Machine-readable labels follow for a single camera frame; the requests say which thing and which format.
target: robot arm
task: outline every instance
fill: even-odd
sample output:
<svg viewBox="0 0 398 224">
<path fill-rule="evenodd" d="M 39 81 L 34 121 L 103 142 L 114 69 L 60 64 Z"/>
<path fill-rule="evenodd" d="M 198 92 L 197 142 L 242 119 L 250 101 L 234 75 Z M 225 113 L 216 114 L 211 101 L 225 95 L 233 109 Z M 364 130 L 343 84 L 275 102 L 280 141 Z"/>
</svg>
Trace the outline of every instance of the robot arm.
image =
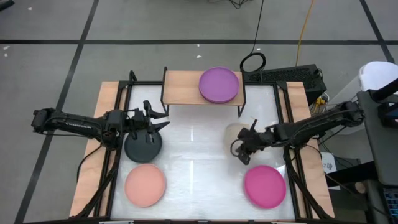
<svg viewBox="0 0 398 224">
<path fill-rule="evenodd" d="M 134 116 L 130 118 L 127 111 L 111 110 L 102 117 L 91 118 L 75 114 L 64 113 L 62 111 L 45 108 L 34 111 L 32 127 L 34 132 L 44 133 L 45 131 L 62 130 L 70 133 L 81 134 L 88 138 L 95 138 L 105 147 L 117 148 L 120 143 L 120 136 L 130 133 L 134 138 L 136 131 L 146 129 L 146 141 L 148 144 L 153 142 L 152 134 L 160 131 L 170 122 L 152 124 L 151 118 L 158 119 L 167 117 L 167 114 L 158 113 L 152 110 L 149 101 L 144 101 L 143 111 L 131 110 Z"/>
<path fill-rule="evenodd" d="M 258 133 L 254 130 L 257 120 L 250 129 L 243 128 L 238 139 L 243 143 L 236 150 L 238 158 L 244 164 L 250 162 L 250 155 L 265 147 L 293 146 L 302 147 L 310 138 L 325 131 L 343 126 L 357 126 L 363 122 L 363 111 L 356 103 L 347 101 L 340 103 L 326 113 L 307 118 L 296 123 L 275 124 L 266 127 L 266 131 Z"/>
</svg>

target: purple plate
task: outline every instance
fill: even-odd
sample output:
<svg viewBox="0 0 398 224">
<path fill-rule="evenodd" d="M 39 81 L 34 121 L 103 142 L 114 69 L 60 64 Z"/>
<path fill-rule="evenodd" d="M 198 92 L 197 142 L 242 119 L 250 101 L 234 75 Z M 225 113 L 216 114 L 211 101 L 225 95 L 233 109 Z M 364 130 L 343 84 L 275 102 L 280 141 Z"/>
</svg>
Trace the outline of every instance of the purple plate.
<svg viewBox="0 0 398 224">
<path fill-rule="evenodd" d="M 200 77 L 199 91 L 212 103 L 227 103 L 238 94 L 239 80 L 228 68 L 211 68 Z"/>
</svg>

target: black metal frame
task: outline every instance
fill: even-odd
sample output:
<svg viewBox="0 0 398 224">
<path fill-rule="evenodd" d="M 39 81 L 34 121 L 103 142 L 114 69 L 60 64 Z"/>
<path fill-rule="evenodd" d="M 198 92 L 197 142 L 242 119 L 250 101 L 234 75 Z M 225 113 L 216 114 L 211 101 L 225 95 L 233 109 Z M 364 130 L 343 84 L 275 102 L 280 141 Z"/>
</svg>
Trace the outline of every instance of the black metal frame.
<svg viewBox="0 0 398 224">
<path fill-rule="evenodd" d="M 162 82 L 162 93 L 160 95 L 160 102 L 162 103 L 164 113 L 169 114 L 169 109 L 170 105 L 167 105 L 167 108 L 165 107 L 165 104 L 163 102 L 163 94 L 164 94 L 164 83 L 166 79 L 166 72 L 167 72 L 167 67 L 164 67 L 163 70 L 163 82 Z M 242 74 L 242 88 L 243 88 L 243 105 L 242 108 L 241 106 L 238 106 L 238 117 L 240 118 L 244 109 L 244 106 L 246 105 L 246 88 L 245 88 L 245 81 L 244 81 L 244 75 Z"/>
<path fill-rule="evenodd" d="M 131 91 L 132 87 L 134 85 L 162 85 L 162 88 L 164 87 L 164 82 L 162 81 L 138 81 L 136 76 L 134 75 L 134 72 L 130 72 L 130 80 L 128 81 L 119 81 L 118 85 L 118 93 L 116 95 L 116 101 L 115 101 L 115 108 L 119 108 L 120 106 L 120 101 L 121 101 L 121 96 L 123 94 L 123 90 L 127 88 L 126 92 L 126 98 L 124 102 L 124 109 L 128 110 L 129 108 L 129 102 L 130 102 L 130 97 L 131 97 Z M 277 113 L 278 113 L 278 120 L 280 123 L 284 122 L 283 118 L 283 113 L 282 113 L 282 105 L 280 103 L 280 97 L 279 97 L 279 88 L 282 90 L 284 94 L 284 100 L 286 104 L 286 110 L 288 114 L 288 120 L 289 122 L 293 121 L 293 116 L 292 116 L 292 109 L 290 107 L 290 100 L 289 100 L 289 94 L 287 93 L 287 85 L 286 82 L 245 82 L 245 85 L 253 86 L 253 85 L 267 85 L 267 86 L 272 86 L 274 89 L 274 95 L 275 95 L 275 105 L 277 108 Z M 299 172 L 300 179 L 303 181 L 305 184 L 305 176 L 303 173 L 303 168 L 302 168 L 302 163 L 301 163 L 301 157 L 300 153 L 296 152 L 296 161 L 297 161 L 297 168 Z M 121 146 L 116 150 L 116 155 L 114 159 L 114 164 L 117 165 L 117 168 L 119 167 L 120 163 L 120 156 L 121 155 Z M 102 171 L 104 173 L 101 173 L 101 181 L 100 183 L 103 183 L 105 181 L 106 173 L 108 171 L 109 167 L 109 160 L 110 160 L 111 153 L 106 154 L 104 158 L 104 163 L 102 167 Z M 99 212 L 96 213 L 95 211 L 99 211 L 101 208 L 101 201 L 102 198 L 100 197 L 99 200 L 97 201 L 97 204 L 95 205 L 94 208 L 94 217 L 71 217 L 66 220 L 51 220 L 51 221 L 44 221 L 44 222 L 34 222 L 35 224 L 47 224 L 47 223 L 81 223 L 81 224 L 92 224 L 92 223 L 101 223 L 101 222 L 106 222 L 106 221 L 112 221 L 110 219 L 111 216 L 111 211 L 112 211 L 112 205 L 113 205 L 113 198 L 114 198 L 114 192 L 116 189 L 116 179 L 117 179 L 117 173 L 118 169 L 116 170 L 116 173 L 114 174 L 114 177 L 111 179 L 110 182 L 110 191 L 109 191 L 109 198 L 107 202 L 107 207 L 106 207 L 106 215 L 105 216 L 99 216 Z M 309 206 L 309 203 L 307 200 L 304 198 L 305 202 L 305 210 L 307 214 L 307 218 L 301 218 L 300 217 L 300 210 L 299 210 L 299 204 L 298 204 L 298 198 L 296 194 L 296 188 L 295 188 L 295 183 L 294 181 L 288 177 L 289 179 L 289 185 L 290 185 L 290 194 L 292 196 L 292 205 L 294 209 L 294 215 L 295 219 L 298 222 L 305 222 L 305 223 L 341 223 L 338 220 L 314 220 L 312 219 L 312 213 L 311 213 L 311 208 Z M 169 224 L 169 223 L 231 223 L 231 222 L 222 222 L 222 221 L 208 221 L 208 220 L 197 220 L 197 221 L 175 221 L 175 220 L 151 220 L 151 221 L 145 221 L 145 220 L 135 220 L 134 223 L 164 223 L 164 224 Z M 273 223 L 273 222 L 258 222 L 254 220 L 248 220 L 245 222 L 233 222 L 233 223 Z M 346 224 L 352 223 L 352 224 L 357 224 L 354 222 L 344 222 Z"/>
</svg>

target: gray floor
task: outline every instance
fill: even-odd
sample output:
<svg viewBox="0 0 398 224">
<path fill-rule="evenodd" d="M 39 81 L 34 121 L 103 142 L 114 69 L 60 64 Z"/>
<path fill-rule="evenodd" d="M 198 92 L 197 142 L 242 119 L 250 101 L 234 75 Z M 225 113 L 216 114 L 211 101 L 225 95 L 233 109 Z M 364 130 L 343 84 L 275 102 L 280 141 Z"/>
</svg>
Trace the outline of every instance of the gray floor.
<svg viewBox="0 0 398 224">
<path fill-rule="evenodd" d="M 265 0 L 259 40 L 297 40 L 311 0 Z M 366 0 L 384 40 L 398 40 L 396 0 Z M 63 110 L 91 116 L 103 81 L 160 80 L 163 66 L 205 70 L 217 65 L 237 70 L 251 44 L 84 45 L 70 70 L 93 0 L 16 0 L 0 12 L 0 221 L 13 223 L 44 137 L 32 133 L 34 109 L 55 107 L 69 71 L 74 74 Z M 254 38 L 259 0 L 236 10 L 206 0 L 99 0 L 87 40 L 239 40 Z M 317 0 L 305 40 L 331 40 L 302 46 L 299 64 L 323 70 L 328 94 L 335 96 L 374 60 L 386 61 L 380 45 L 334 45 L 334 40 L 377 40 L 359 0 Z M 30 40 L 72 40 L 49 44 Z M 295 44 L 257 45 L 267 69 L 291 67 Z M 398 60 L 398 45 L 388 45 Z M 259 62 L 248 62 L 248 69 Z M 25 222 L 66 218 L 76 185 L 76 168 L 86 140 L 54 137 Z M 336 136 L 328 147 L 341 157 L 372 160 L 366 133 Z"/>
</svg>

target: floor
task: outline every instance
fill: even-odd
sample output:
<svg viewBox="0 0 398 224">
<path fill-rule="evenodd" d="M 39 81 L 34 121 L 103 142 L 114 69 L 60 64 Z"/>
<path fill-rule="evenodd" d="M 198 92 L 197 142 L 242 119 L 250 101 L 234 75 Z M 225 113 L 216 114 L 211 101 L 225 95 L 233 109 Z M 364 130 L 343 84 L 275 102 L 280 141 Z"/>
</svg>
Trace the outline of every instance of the floor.
<svg viewBox="0 0 398 224">
<path fill-rule="evenodd" d="M 15 2 L 0 12 L 0 125 L 7 128 L 0 136 L 1 223 L 69 214 L 86 140 L 34 134 L 34 109 L 92 116 L 101 82 L 125 80 L 131 69 L 140 80 L 160 80 L 163 66 L 238 70 L 252 48 L 261 5 L 253 0 L 236 10 L 215 0 Z M 266 69 L 294 66 L 310 3 L 264 1 L 256 50 L 266 55 Z M 317 0 L 299 64 L 321 68 L 333 97 L 362 65 L 394 63 L 397 7 L 396 0 Z M 258 61 L 248 64 L 249 70 Z M 366 141 L 358 132 L 334 137 L 328 147 L 338 156 L 371 161 Z M 37 159 L 45 161 L 32 175 Z"/>
</svg>

